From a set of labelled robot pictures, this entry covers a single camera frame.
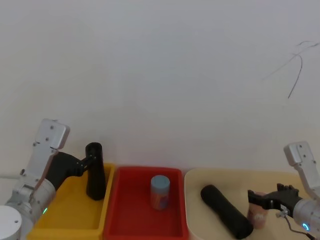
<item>black cable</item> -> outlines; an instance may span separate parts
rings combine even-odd
[[[305,233],[305,232],[303,232],[303,231],[293,230],[293,229],[291,228],[291,224],[290,224],[289,219],[287,218],[287,216],[284,216],[283,218],[284,218],[284,219],[286,220],[286,222],[288,223],[288,226],[289,226],[289,229],[290,229],[291,232],[294,232],[294,233],[297,233],[297,234],[306,235],[310,240],[315,240],[315,239],[316,239],[314,236],[310,235],[309,233]]]

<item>white wall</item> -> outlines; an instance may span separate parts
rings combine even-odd
[[[30,157],[42,118],[116,164],[290,171],[320,158],[318,0],[2,0],[0,173]]]

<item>small container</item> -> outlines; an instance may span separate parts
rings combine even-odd
[[[255,192],[255,194],[263,196],[264,192]],[[249,203],[249,210],[247,219],[253,225],[254,229],[263,229],[267,220],[268,210],[263,209],[261,206]]]
[[[151,179],[151,206],[163,210],[169,202],[170,180],[166,176],[156,175]]]

